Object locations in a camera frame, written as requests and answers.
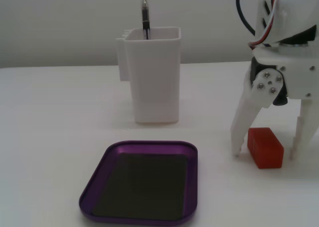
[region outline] tray rim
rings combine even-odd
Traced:
[[[180,150],[174,149],[170,150],[171,147],[162,148],[160,151],[157,150],[159,153],[154,153],[152,150],[147,150],[147,152],[152,154],[184,154],[187,156],[187,171],[186,171],[186,185],[184,190],[184,207],[183,207],[183,217],[181,219],[175,220],[175,221],[165,221],[165,220],[149,220],[149,219],[130,219],[130,218],[112,218],[112,217],[97,217],[91,214],[91,210],[94,207],[94,203],[97,200],[99,196],[99,191],[94,192],[90,191],[91,193],[89,195],[93,196],[93,198],[85,199],[85,196],[87,195],[87,192],[92,184],[95,184],[97,187],[98,184],[94,180],[97,177],[100,169],[104,165],[104,169],[108,170],[108,173],[104,172],[104,181],[105,182],[108,178],[108,175],[111,173],[115,156],[119,153],[121,153],[123,150],[121,150],[121,146],[126,146],[128,148],[129,145],[176,145],[181,146]],[[139,150],[144,149],[146,147],[140,147],[137,148],[133,153],[139,153]],[[111,158],[113,162],[107,163],[104,162],[106,158]],[[82,212],[82,214],[96,222],[104,222],[104,223],[117,223],[117,224],[134,224],[134,225],[156,225],[156,226],[175,226],[182,224],[186,221],[188,221],[193,214],[195,213],[195,210],[197,208],[197,169],[198,169],[198,151],[197,148],[185,141],[163,141],[163,140],[131,140],[131,141],[120,141],[112,144],[109,146],[103,157],[101,158],[97,168],[93,172],[93,175],[91,176],[89,182],[87,183],[85,189],[83,190],[81,197],[79,199],[79,207]],[[87,206],[92,207],[84,207],[83,201],[86,202]]]

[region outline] red block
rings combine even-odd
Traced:
[[[258,168],[281,168],[284,148],[270,128],[250,128],[247,146]]]

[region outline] table surface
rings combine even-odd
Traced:
[[[121,140],[183,140],[198,148],[198,207],[184,227],[315,226],[319,135],[290,161],[300,101],[263,109],[285,147],[282,169],[234,158],[230,125],[249,62],[184,64],[180,121],[134,123],[117,66],[0,69],[0,226],[120,227],[82,216],[79,197],[106,148]]]

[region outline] pen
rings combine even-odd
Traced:
[[[151,39],[149,5],[147,0],[142,0],[142,23],[143,23],[144,39]]]

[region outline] screw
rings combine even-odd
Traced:
[[[278,76],[278,77],[276,78],[276,81],[280,83],[282,79],[283,79],[283,78],[282,78],[281,76]]]
[[[275,94],[276,92],[277,92],[277,90],[276,90],[275,88],[271,88],[271,89],[270,89],[270,93],[271,93],[271,94]]]
[[[264,84],[258,84],[257,89],[262,90],[264,88]]]
[[[264,73],[265,78],[268,78],[269,76],[270,76],[270,73],[268,73],[268,72]]]

